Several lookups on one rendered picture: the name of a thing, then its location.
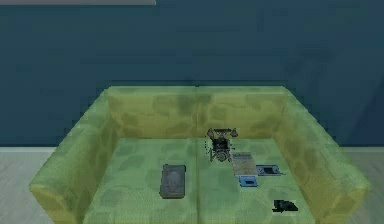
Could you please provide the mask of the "dark grey book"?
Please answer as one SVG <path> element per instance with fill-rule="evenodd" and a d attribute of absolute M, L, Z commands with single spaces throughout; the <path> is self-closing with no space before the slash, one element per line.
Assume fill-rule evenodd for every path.
<path fill-rule="evenodd" d="M 185 165 L 163 165 L 159 191 L 163 199 L 182 199 L 185 197 L 185 173 Z"/>

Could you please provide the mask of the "beige patterned book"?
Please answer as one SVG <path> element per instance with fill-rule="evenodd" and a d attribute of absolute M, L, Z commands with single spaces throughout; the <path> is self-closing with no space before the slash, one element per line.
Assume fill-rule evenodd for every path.
<path fill-rule="evenodd" d="M 232 154 L 232 167 L 235 176 L 257 176 L 256 164 L 249 152 Z"/>

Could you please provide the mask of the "black antique telephone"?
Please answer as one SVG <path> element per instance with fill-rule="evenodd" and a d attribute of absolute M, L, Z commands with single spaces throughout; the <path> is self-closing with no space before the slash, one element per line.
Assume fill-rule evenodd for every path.
<path fill-rule="evenodd" d="M 209 142 L 205 147 L 210 161 L 216 159 L 219 162 L 230 162 L 232 160 L 231 153 L 234 148 L 228 136 L 236 138 L 237 130 L 235 128 L 210 128 L 207 131 Z"/>

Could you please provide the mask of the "small blue square box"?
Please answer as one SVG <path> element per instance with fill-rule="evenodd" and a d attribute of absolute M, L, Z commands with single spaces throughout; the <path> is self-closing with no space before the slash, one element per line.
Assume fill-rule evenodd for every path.
<path fill-rule="evenodd" d="M 241 187 L 257 187 L 258 186 L 255 176 L 240 176 L 239 183 Z"/>

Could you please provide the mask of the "green patterned sofa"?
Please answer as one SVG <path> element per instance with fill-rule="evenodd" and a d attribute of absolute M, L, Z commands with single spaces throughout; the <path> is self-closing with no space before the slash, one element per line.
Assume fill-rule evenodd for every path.
<path fill-rule="evenodd" d="M 210 128 L 281 176 L 241 187 L 210 161 Z M 185 197 L 163 199 L 164 164 L 185 165 Z M 287 89 L 279 86 L 105 90 L 29 185 L 54 224 L 345 224 L 371 185 Z M 275 200 L 298 211 L 273 212 Z"/>

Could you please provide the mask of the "small black remote control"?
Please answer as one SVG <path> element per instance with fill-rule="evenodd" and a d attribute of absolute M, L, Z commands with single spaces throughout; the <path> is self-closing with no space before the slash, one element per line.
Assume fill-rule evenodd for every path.
<path fill-rule="evenodd" d="M 298 211 L 298 207 L 291 201 L 275 200 L 273 212 L 283 213 L 284 211 Z"/>

